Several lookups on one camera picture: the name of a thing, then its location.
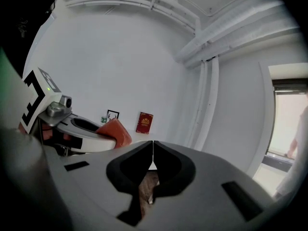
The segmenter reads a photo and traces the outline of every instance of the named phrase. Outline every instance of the window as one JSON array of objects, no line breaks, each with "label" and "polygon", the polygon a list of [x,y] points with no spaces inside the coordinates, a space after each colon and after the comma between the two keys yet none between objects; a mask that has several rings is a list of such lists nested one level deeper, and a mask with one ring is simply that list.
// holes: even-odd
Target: window
[{"label": "window", "polygon": [[291,168],[297,150],[292,158],[287,156],[290,144],[295,138],[298,122],[308,106],[307,79],[273,80],[275,95],[275,121],[271,141],[254,180],[269,194],[274,195]]}]

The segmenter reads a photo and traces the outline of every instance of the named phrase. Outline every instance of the grey surface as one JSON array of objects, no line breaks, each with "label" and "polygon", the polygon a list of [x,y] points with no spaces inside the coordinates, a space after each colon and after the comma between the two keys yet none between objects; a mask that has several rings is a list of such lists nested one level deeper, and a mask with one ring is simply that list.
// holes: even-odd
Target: grey surface
[{"label": "grey surface", "polygon": [[[83,185],[82,187],[80,187],[80,183],[83,180],[86,180],[85,178],[94,179],[94,176],[91,176],[91,174],[90,175],[80,174],[80,179],[76,181],[76,178],[72,177],[72,175],[69,174],[64,168],[65,164],[84,161],[85,158],[90,162],[90,165],[88,166],[90,167],[91,164],[93,164],[93,161],[90,160],[90,158],[95,158],[98,154],[85,154],[85,155],[80,155],[80,156],[72,156],[72,157],[66,158],[67,160],[61,161],[54,148],[44,147],[44,151],[45,151],[45,154],[48,160],[51,177],[66,207],[69,210],[70,217],[73,222],[74,230],[77,230],[77,231],[78,230],[80,231],[85,231],[85,230],[113,230],[113,231],[114,230],[124,230],[124,231],[125,230],[136,230],[135,228],[118,220],[115,216],[110,215],[108,213],[109,206],[102,207],[99,205],[99,202],[102,196],[108,197],[109,194],[116,196],[118,193],[116,192],[116,190],[112,192],[108,192],[105,189],[100,189],[101,192],[98,195],[89,197],[87,194],[88,193],[87,186]],[[106,151],[103,153],[109,154],[110,152],[113,152],[113,151],[118,151],[118,149]],[[101,172],[101,175],[99,175],[98,178],[94,180],[100,180],[101,176],[104,174],[105,172]],[[122,205],[122,203],[118,202],[118,200],[115,198],[112,205],[120,206]]]},{"label": "grey surface", "polygon": [[[60,158],[52,147],[42,150],[31,136],[13,131],[1,134],[3,138],[11,141],[0,150],[7,158],[4,162],[8,176],[32,201],[53,215],[57,213],[53,218],[69,220],[74,230],[136,230],[109,214],[127,210],[131,197],[116,191],[106,177],[106,165],[144,142]],[[235,181],[265,211],[269,210],[272,199],[227,161],[186,147],[163,144],[188,156],[195,163],[196,176],[181,194],[157,198],[137,229],[242,230],[247,222],[221,186],[229,181]],[[90,165],[70,172],[64,168],[81,161]]]},{"label": "grey surface", "polygon": [[137,228],[153,231],[229,230],[245,224],[242,214],[221,186],[230,181],[235,181],[262,208],[273,203],[257,183],[227,161],[183,146],[162,144],[188,156],[196,166],[196,176],[181,194],[157,198]]},{"label": "grey surface", "polygon": [[34,137],[13,130],[0,130],[0,139],[3,168],[10,181],[53,222],[62,223],[63,230],[135,230],[84,194],[65,170],[54,148],[43,150]]},{"label": "grey surface", "polygon": [[44,122],[47,123],[47,125],[51,126],[51,127],[55,127],[57,126],[61,121],[65,120],[68,116],[70,116],[72,114],[68,113],[64,116],[60,116],[60,117],[50,117],[47,113],[46,110],[44,110],[42,113],[40,113],[38,115],[38,118],[43,120]]},{"label": "grey surface", "polygon": [[114,158],[131,151],[143,143],[139,142],[123,149],[113,149],[101,153],[62,157],[61,162],[63,165],[81,161],[89,163],[88,166],[69,171],[68,174],[88,198],[116,217],[129,209],[132,197],[130,194],[118,192],[115,189],[107,178],[106,167]]}]

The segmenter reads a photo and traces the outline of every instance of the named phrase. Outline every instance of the floor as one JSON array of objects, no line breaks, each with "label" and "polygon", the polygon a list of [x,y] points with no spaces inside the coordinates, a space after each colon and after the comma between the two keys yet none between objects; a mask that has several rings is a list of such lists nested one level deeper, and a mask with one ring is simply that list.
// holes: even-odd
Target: floor
[{"label": "floor", "polygon": [[139,200],[142,218],[149,212],[152,205],[148,200],[153,192],[153,188],[158,183],[158,174],[156,171],[148,171],[139,185]]},{"label": "floor", "polygon": [[276,188],[287,175],[286,172],[261,164],[253,179],[270,195],[276,193]]}]

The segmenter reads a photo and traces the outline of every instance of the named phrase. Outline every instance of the white wall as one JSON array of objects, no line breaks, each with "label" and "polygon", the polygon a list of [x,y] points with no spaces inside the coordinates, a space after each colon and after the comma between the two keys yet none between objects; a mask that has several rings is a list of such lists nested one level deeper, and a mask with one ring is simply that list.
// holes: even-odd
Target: white wall
[{"label": "white wall", "polygon": [[[247,172],[257,154],[265,121],[266,90],[260,66],[307,60],[305,47],[300,42],[220,57],[218,99],[203,151],[220,156]],[[266,148],[262,150],[261,154],[258,152],[254,169],[249,172],[251,176]]]},{"label": "white wall", "polygon": [[73,112],[99,122],[107,109],[135,130],[140,111],[154,115],[151,133],[169,141],[179,117],[188,71],[173,54],[191,38],[167,17],[136,7],[67,9],[56,4],[57,19],[32,55],[29,68],[47,71]]},{"label": "white wall", "polygon": [[198,85],[200,79],[200,68],[188,70],[186,79],[183,82],[183,90],[177,103],[177,114],[170,126],[170,137],[172,143],[183,145],[189,132],[189,126],[194,114],[195,102],[197,99]]}]

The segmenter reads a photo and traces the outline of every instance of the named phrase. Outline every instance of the black slot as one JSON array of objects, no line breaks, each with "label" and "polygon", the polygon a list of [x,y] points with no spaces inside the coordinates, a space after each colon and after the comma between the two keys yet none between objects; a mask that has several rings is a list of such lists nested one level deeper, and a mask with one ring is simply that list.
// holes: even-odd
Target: black slot
[{"label": "black slot", "polygon": [[292,166],[292,163],[280,160],[278,158],[275,158],[269,155],[264,156],[262,163],[270,167],[284,171],[284,172],[288,172]]},{"label": "black slot", "polygon": [[132,195],[127,211],[117,218],[129,225],[136,226],[141,220],[138,186],[152,163],[153,142],[148,141],[135,149],[113,159],[106,168],[106,175],[114,187],[122,193]]},{"label": "black slot", "polygon": [[71,119],[71,123],[77,128],[81,128],[92,133],[95,133],[95,131],[99,129],[99,126],[95,125],[94,123],[79,118]]},{"label": "black slot", "polygon": [[154,141],[154,163],[160,185],[153,189],[153,202],[157,197],[180,194],[192,183],[196,174],[196,167],[189,157],[159,141]]},{"label": "black slot", "polygon": [[82,162],[75,163],[75,164],[65,165],[64,167],[67,171],[71,171],[71,170],[78,169],[78,168],[88,166],[88,165],[89,164],[86,161],[82,161]]},{"label": "black slot", "polygon": [[234,181],[221,185],[246,221],[262,213],[260,206]]}]

